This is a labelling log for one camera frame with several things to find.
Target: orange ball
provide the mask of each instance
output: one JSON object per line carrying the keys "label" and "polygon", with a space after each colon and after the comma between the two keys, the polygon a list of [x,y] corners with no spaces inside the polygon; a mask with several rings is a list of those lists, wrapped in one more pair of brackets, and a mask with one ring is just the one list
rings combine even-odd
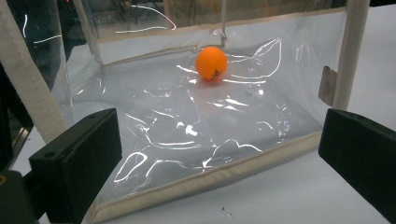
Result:
{"label": "orange ball", "polygon": [[198,74],[206,80],[215,80],[227,69],[227,57],[221,49],[207,47],[199,52],[195,60]]}

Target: beige strap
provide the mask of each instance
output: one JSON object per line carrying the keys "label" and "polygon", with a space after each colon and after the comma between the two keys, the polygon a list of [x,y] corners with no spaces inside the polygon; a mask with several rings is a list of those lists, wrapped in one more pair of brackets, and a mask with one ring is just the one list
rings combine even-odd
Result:
{"label": "beige strap", "polygon": [[332,107],[336,109],[347,110],[347,105],[349,104],[369,4],[369,0],[347,1],[346,28],[338,64],[337,84],[332,102]]}
{"label": "beige strap", "polygon": [[222,165],[156,189],[127,196],[113,203],[95,205],[92,213],[89,214],[89,222],[102,222],[155,204],[170,202],[174,199],[186,197],[204,190],[221,187],[226,183],[229,184],[235,180],[268,170],[281,162],[316,149],[320,137],[321,132],[311,133],[256,156]]}
{"label": "beige strap", "polygon": [[0,0],[0,62],[46,143],[66,130],[50,89],[33,62],[6,0]]}

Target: clear plastic bag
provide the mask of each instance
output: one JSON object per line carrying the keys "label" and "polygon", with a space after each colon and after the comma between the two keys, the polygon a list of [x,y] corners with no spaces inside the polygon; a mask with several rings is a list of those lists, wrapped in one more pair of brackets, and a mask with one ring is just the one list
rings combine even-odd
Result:
{"label": "clear plastic bag", "polygon": [[[321,130],[328,106],[318,89],[323,67],[338,63],[343,7],[308,0],[298,7],[278,1],[165,2],[161,10],[158,2],[120,1],[111,8],[127,9],[106,14],[95,11],[93,1],[75,1],[88,45],[73,48],[68,61],[73,109],[64,113],[79,120],[116,107],[120,123],[123,159],[99,204]],[[219,81],[208,82],[197,74],[195,58],[213,45],[225,52],[228,68]]]}

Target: black plastic block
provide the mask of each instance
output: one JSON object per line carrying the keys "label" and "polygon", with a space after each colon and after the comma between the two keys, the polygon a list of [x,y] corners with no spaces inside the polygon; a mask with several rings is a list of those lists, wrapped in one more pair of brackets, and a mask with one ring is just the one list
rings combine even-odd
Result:
{"label": "black plastic block", "polygon": [[116,109],[89,115],[33,155],[49,221],[80,223],[120,159]]}
{"label": "black plastic block", "polygon": [[396,132],[360,115],[329,109],[318,153],[396,223]]}

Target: white table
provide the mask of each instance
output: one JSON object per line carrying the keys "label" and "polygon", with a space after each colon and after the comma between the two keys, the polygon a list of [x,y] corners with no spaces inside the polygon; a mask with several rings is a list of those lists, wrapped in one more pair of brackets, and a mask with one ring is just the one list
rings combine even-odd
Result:
{"label": "white table", "polygon": [[[396,130],[396,6],[370,8],[349,110]],[[33,129],[13,169],[44,146]],[[43,217],[40,223],[48,223]],[[318,153],[107,223],[388,223]]]}

